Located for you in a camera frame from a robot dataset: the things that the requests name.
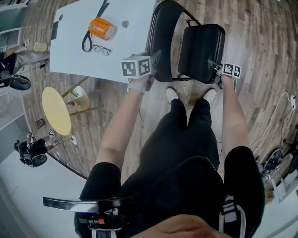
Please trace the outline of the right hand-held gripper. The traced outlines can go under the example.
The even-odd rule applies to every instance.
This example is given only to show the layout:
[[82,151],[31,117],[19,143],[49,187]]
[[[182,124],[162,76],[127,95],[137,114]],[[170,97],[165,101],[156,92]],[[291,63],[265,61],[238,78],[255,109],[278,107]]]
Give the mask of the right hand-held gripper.
[[234,81],[234,88],[237,86],[237,79],[241,77],[241,67],[232,63],[224,62],[222,65],[218,65],[216,62],[208,59],[208,64],[216,71],[215,83],[220,89],[223,89],[223,82],[221,77],[223,75],[232,77]]

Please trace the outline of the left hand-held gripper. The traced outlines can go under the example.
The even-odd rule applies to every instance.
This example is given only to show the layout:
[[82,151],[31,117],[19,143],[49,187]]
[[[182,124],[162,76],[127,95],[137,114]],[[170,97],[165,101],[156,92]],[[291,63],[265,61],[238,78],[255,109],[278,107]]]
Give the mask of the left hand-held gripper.
[[[121,61],[122,75],[129,81],[130,88],[139,87],[141,91],[149,91],[154,82],[154,74],[157,72],[156,66],[161,58],[162,51],[157,50],[151,56],[131,55]],[[148,77],[146,86],[139,86],[133,80]]]

